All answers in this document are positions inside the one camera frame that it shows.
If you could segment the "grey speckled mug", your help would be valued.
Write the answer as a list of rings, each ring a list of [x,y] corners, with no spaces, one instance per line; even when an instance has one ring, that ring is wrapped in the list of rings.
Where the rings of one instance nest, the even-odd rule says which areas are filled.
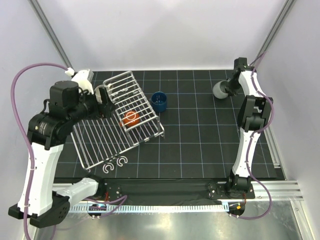
[[[226,92],[226,86],[228,84],[227,80],[222,80],[217,82],[213,88],[212,93],[217,99],[225,99],[229,96],[229,94]]]

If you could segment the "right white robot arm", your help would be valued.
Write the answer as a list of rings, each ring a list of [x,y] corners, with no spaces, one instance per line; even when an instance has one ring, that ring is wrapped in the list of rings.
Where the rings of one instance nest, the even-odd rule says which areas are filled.
[[[273,100],[266,97],[258,83],[257,72],[247,62],[247,58],[234,60],[232,78],[222,88],[228,96],[235,96],[243,90],[244,100],[237,116],[239,147],[235,163],[225,184],[225,192],[230,198],[251,191],[252,163],[257,141],[268,125],[272,114]]]

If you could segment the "blue mug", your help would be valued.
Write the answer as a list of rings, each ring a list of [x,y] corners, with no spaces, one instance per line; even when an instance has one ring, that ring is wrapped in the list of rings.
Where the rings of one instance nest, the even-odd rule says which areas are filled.
[[[149,98],[152,109],[156,113],[163,113],[167,109],[167,95],[162,91],[157,91]]]

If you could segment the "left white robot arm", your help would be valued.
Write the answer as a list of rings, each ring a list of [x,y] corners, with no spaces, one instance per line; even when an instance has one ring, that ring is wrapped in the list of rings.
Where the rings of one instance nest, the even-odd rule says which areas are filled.
[[[106,194],[105,181],[89,174],[79,182],[59,191],[53,190],[58,159],[74,125],[82,120],[110,117],[116,109],[105,87],[96,94],[75,81],[58,81],[49,90],[44,108],[28,124],[26,142],[31,145],[30,163],[20,201],[8,214],[29,219],[39,229],[60,224],[71,207],[90,198],[101,200]]]

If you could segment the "orange patterned mug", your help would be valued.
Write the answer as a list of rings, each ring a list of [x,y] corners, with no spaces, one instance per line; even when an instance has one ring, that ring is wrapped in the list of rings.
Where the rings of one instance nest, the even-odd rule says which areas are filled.
[[[135,110],[130,110],[126,112],[123,116],[123,119],[119,123],[120,127],[130,128],[136,126],[141,122],[140,115]]]

